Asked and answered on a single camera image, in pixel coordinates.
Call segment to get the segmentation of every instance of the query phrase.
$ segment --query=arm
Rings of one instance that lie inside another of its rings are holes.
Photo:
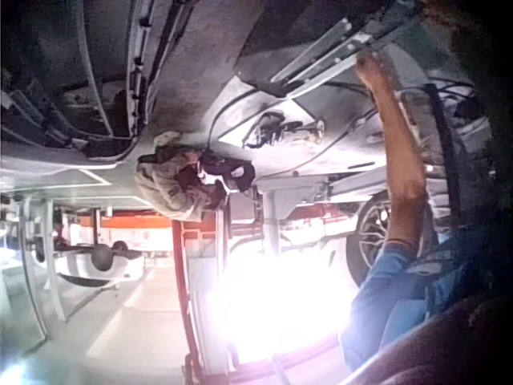
[[[376,53],[358,57],[357,74],[373,92],[383,122],[386,176],[391,201],[388,239],[409,245],[416,255],[422,231],[426,178],[422,159],[395,98],[385,64]]]

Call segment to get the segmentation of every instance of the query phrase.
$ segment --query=rim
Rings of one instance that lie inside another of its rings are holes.
[[[382,201],[371,207],[362,220],[358,230],[360,253],[367,266],[376,261],[379,250],[386,239],[386,230],[390,220],[390,201]]]

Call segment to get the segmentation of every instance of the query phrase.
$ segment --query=blue shirt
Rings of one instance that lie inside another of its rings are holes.
[[[482,243],[478,230],[465,231],[419,259],[406,245],[387,244],[353,300],[349,325],[341,335],[351,370],[464,298],[468,285],[462,282],[472,274]]]

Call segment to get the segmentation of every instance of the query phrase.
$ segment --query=wrist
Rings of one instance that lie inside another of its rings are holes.
[[[394,96],[394,88],[389,82],[380,82],[373,85],[371,89],[374,98]]]

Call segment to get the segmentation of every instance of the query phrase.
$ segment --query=bright light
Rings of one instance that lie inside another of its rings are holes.
[[[230,257],[222,293],[226,332],[242,363],[313,345],[345,327],[353,296],[329,269],[329,255],[318,248],[279,258],[241,251]]]
[[[70,244],[77,245],[82,243],[82,238],[80,237],[80,229],[82,226],[78,223],[72,223],[70,225]]]
[[[0,385],[22,385],[25,366],[21,363],[8,367],[0,375]]]
[[[14,258],[15,255],[16,255],[15,250],[7,249],[5,247],[0,247],[0,259],[2,259],[2,260],[11,259],[11,258]]]

